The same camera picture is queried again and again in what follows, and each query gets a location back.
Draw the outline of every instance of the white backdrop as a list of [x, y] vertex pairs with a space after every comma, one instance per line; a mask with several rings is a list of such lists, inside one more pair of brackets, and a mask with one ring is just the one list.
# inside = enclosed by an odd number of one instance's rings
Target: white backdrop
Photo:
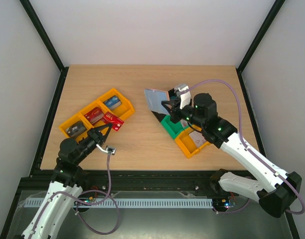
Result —
[[58, 77], [20, 2], [0, 1], [0, 233], [31, 168]]
[[238, 66], [274, 0], [31, 0], [65, 66]]
[[[243, 75], [268, 158], [301, 175], [305, 199], [305, 0], [284, 3]], [[294, 219], [305, 239], [305, 214]]]

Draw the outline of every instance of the small box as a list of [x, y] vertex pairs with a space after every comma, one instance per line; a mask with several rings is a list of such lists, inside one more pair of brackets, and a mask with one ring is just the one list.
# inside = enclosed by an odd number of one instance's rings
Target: small box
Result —
[[85, 117], [81, 113], [77, 113], [67, 121], [65, 121], [63, 124], [60, 125], [59, 129], [62, 131], [62, 133], [67, 137], [70, 138], [70, 136], [67, 134], [67, 129], [75, 124], [76, 122], [81, 121], [83, 125], [86, 127], [86, 131], [74, 138], [76, 142], [81, 141], [83, 138], [87, 137], [87, 131], [90, 130], [93, 126], [85, 119]]
[[107, 106], [111, 111], [116, 109], [118, 106], [122, 104], [120, 99], [117, 96], [110, 97], [108, 100], [103, 102], [105, 106]]
[[[90, 103], [88, 106], [86, 106], [84, 109], [82, 109], [79, 113], [81, 113], [83, 116], [85, 114], [87, 114], [89, 111], [91, 111], [93, 108], [98, 107], [102, 110], [102, 112], [105, 114], [106, 112], [110, 112], [110, 110], [100, 101], [94, 101], [92, 103]], [[99, 127], [104, 125], [104, 122], [102, 122], [101, 120], [98, 121], [95, 125], [92, 125], [92, 127]], [[103, 134], [106, 133], [106, 131], [108, 130], [108, 128], [104, 129], [102, 131]]]
[[87, 129], [81, 120], [77, 121], [76, 123], [71, 125], [68, 129], [66, 129], [66, 133], [71, 138], [77, 138], [79, 135], [81, 135], [85, 131], [87, 131]]
[[182, 131], [177, 138], [175, 138], [175, 142], [178, 144], [178, 146], [181, 148], [184, 155], [186, 155], [187, 158], [191, 158], [195, 154], [199, 153], [200, 150], [209, 145], [209, 142], [205, 142], [203, 145], [201, 145], [199, 148], [196, 146], [196, 144], [193, 142], [192, 138], [189, 136], [189, 134], [193, 132], [193, 129], [187, 128], [184, 131]]
[[113, 110], [110, 110], [114, 115], [116, 115], [118, 118], [121, 120], [125, 121], [129, 116], [131, 116], [134, 112], [135, 109], [130, 103], [129, 100], [127, 100], [119, 91], [117, 91], [115, 88], [112, 88], [110, 91], [107, 93], [103, 94], [101, 97], [99, 97], [97, 100], [101, 102], [105, 102], [106, 100], [110, 99], [113, 96], [117, 96], [118, 99], [121, 102], [121, 105], [116, 107]]
[[112, 129], [115, 131], [119, 131], [121, 126], [124, 124], [124, 121], [122, 121], [120, 118], [118, 118], [116, 115], [110, 112], [106, 112], [106, 114], [101, 119], [101, 121], [104, 122], [105, 124], [111, 123], [113, 125]]
[[104, 113], [101, 108], [95, 107], [90, 110], [88, 113], [84, 114], [84, 117], [92, 124], [95, 125], [101, 118], [104, 116]]
[[192, 139], [197, 148], [201, 147], [207, 142], [201, 133], [194, 130], [189, 134], [189, 137]]
[[170, 121], [170, 116], [165, 116], [160, 122], [162, 126], [167, 130], [170, 136], [175, 139], [185, 128], [182, 127], [180, 122], [173, 123]]

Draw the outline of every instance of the gray floor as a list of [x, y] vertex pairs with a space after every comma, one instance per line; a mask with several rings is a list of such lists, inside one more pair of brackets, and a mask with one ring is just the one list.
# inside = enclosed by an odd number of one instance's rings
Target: gray floor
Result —
[[[119, 198], [180, 198], [180, 193], [120, 193]], [[241, 206], [243, 199], [238, 198]], [[20, 234], [32, 220], [37, 208], [19, 208], [8, 238]], [[257, 203], [231, 215], [216, 215], [211, 209], [121, 209], [119, 229], [108, 236], [89, 231], [71, 210], [59, 239], [290, 239], [283, 215], [280, 219], [265, 213]], [[98, 231], [111, 230], [116, 222], [115, 209], [91, 208], [83, 217]]]

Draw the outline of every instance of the wooden table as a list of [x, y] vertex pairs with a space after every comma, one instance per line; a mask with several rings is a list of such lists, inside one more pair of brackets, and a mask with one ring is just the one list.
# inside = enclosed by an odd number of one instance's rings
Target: wooden table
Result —
[[[116, 155], [111, 158], [112, 170], [243, 170], [239, 162], [214, 145], [187, 159], [147, 107], [145, 88], [169, 90], [180, 83], [192, 86], [215, 78], [227, 81], [238, 93], [244, 137], [257, 148], [234, 66], [72, 65], [40, 168], [53, 169], [56, 165], [59, 145], [65, 139], [59, 125], [114, 87], [130, 100], [136, 112], [125, 120], [119, 132], [112, 130], [105, 144], [117, 148]], [[226, 86], [205, 84], [193, 90], [192, 97], [201, 92], [209, 93], [217, 102], [219, 115], [238, 127], [237, 104]], [[89, 170], [105, 170], [106, 156], [94, 150], [80, 166]]]

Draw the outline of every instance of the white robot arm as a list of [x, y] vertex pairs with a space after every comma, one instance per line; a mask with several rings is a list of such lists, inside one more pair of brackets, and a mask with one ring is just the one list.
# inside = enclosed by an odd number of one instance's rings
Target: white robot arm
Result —
[[[105, 135], [101, 130], [108, 127]], [[78, 198], [82, 192], [82, 185], [87, 173], [78, 164], [86, 158], [95, 148], [103, 153], [115, 155], [116, 149], [101, 146], [112, 128], [111, 124], [92, 128], [87, 132], [87, 137], [77, 143], [72, 138], [63, 140], [60, 144], [57, 165], [49, 184], [46, 196], [31, 223], [19, 239], [55, 239], [69, 210], [74, 205], [74, 200], [69, 195]]]
[[208, 142], [234, 157], [257, 179], [220, 169], [211, 177], [211, 188], [216, 193], [224, 190], [246, 196], [258, 202], [271, 216], [280, 217], [297, 198], [301, 176], [295, 172], [288, 174], [240, 137], [235, 126], [218, 116], [217, 104], [209, 94], [197, 94], [192, 106], [190, 92], [186, 91], [187, 85], [179, 85], [169, 91], [175, 99], [161, 102], [169, 112], [170, 120], [173, 123], [185, 120], [190, 127], [201, 128], [201, 134]]

